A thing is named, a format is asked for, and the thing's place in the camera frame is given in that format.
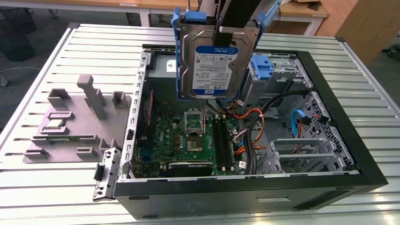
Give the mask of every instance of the motherboard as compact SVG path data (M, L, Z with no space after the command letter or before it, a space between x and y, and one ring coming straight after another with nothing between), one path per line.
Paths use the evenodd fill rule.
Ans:
M230 139L237 133L233 118L188 110L182 116L156 118L152 148L140 148L136 178L238 175Z

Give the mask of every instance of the floor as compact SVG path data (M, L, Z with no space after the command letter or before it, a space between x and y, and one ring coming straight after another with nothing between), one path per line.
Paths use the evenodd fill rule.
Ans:
M37 30L28 34L28 39L36 50L34 57L24 62L10 62L2 54L0 54L0 71L14 67L41 68L69 22L128 25L125 13L58 10L57 15L58 17L52 19L45 9L33 9L32 18L34 20ZM140 26L138 15L130 14L128 18L130 24ZM150 22L153 26L169 27L168 22L158 22L158 20L157 16L152 15ZM374 62L369 66L372 74L392 96L394 102L400 105L398 68L400 61L389 58L385 53L381 53L377 56ZM17 106L16 104L22 99L37 73L38 71L34 69L14 69L2 73L4 77L10 82L10 86L6 89L0 88L0 131L13 114Z

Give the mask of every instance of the mesh trash bin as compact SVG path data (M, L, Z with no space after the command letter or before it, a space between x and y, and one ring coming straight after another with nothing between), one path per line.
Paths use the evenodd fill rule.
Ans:
M0 21L0 52L14 62L29 59L34 54L25 34L4 20Z
M0 7L0 13L4 16L5 21L16 30L25 34L29 34L36 30L36 24L28 8Z

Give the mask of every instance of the desk leg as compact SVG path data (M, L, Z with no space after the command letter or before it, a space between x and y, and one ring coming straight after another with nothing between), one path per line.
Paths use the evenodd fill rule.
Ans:
M140 23L142 27L150 26L150 10L148 8L138 8Z
M8 80L5 80L5 77L2 75L0 75L0 86L6 87L8 83L9 82L8 82Z
M57 13L54 13L54 11L52 9L48 9L48 11L49 11L49 15L53 19L58 17Z
M320 28L320 24L322 23L324 18L313 18L312 22L308 24L306 30L304 32L304 35L306 36L314 36L317 33L317 30Z

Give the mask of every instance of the case hinge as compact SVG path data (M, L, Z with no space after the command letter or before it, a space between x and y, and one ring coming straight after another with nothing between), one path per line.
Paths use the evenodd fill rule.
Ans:
M114 200L113 188L118 179L120 154L121 150L118 148L105 150L102 160L97 163L94 172L94 180L97 181L93 193L94 202Z

